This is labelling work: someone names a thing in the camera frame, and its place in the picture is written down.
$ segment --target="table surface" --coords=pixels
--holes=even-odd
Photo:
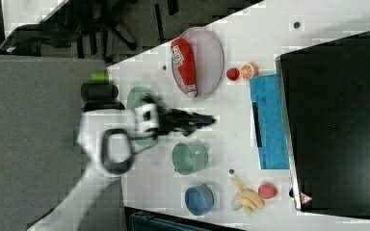
[[[302,26],[293,28],[299,21]],[[280,54],[341,39],[370,30],[370,1],[267,0],[205,27],[220,39],[225,54],[225,71],[255,61],[261,74],[274,73]],[[261,170],[255,141],[249,83],[231,82],[225,77],[207,99],[190,99],[172,77],[170,43],[108,68],[119,85],[119,99],[126,103],[136,86],[155,90],[168,106],[214,115],[219,121],[185,139],[178,134],[136,158],[134,167],[122,179],[124,205],[181,218],[196,219],[243,230],[366,230],[370,220],[304,214],[294,208],[289,197],[288,170]],[[173,171],[172,149],[179,141],[198,139],[209,148],[206,169],[190,176]],[[230,208],[236,189],[228,179],[232,168],[252,189],[265,181],[274,183],[279,195],[266,201],[266,208],[251,217]],[[211,212],[192,216],[184,193],[193,185],[205,183],[215,195]]]
[[[5,37],[25,24],[40,23],[69,0],[1,0]]]

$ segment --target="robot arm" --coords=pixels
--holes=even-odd
[[[27,231],[77,231],[104,189],[133,165],[136,152],[131,141],[157,139],[171,131],[188,136],[213,122],[212,116],[167,109],[155,103],[134,110],[83,113],[77,140],[90,158],[87,169],[63,202]]]

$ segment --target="office chair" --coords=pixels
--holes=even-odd
[[[39,23],[17,27],[0,45],[0,51],[12,52],[21,46],[30,46],[34,42],[38,45],[47,44],[56,48],[70,47],[73,42],[80,43],[81,38],[90,36],[92,54],[96,53],[95,33],[102,32],[103,59],[107,62],[108,32],[120,38],[130,50],[137,48],[137,41],[129,30],[119,21],[114,20],[119,16],[120,10],[126,3],[135,4],[137,0],[119,0],[108,11],[107,0],[70,0],[60,13],[53,15],[53,19]],[[93,17],[93,7],[100,5],[101,16]],[[117,29],[126,31],[125,36]]]

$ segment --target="black cylinder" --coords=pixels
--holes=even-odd
[[[83,84],[81,88],[82,98],[90,100],[113,100],[119,96],[116,85]]]
[[[91,112],[103,109],[124,110],[125,107],[121,102],[89,102],[84,106],[83,112]]]

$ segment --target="gray floor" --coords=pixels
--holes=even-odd
[[[109,5],[118,0],[109,0]],[[165,40],[174,39],[185,30],[204,26],[229,14],[238,12],[251,6],[251,0],[178,0],[178,13],[169,15],[167,0],[138,0],[137,4],[126,4],[121,11],[121,21],[129,25],[138,42],[138,48],[130,51],[118,38],[113,37],[113,63],[124,61],[137,54],[143,53],[152,47],[161,44],[156,20],[155,5],[161,11],[163,34]],[[101,59],[101,36],[97,33],[98,53],[90,54],[89,39],[84,38],[85,59]],[[71,48],[57,49],[42,46],[41,54],[44,57],[77,58],[76,44]]]
[[[0,56],[0,231],[22,230],[56,207],[88,157],[63,140],[80,122],[80,86],[102,61]],[[120,182],[107,188],[80,230],[125,230]]]

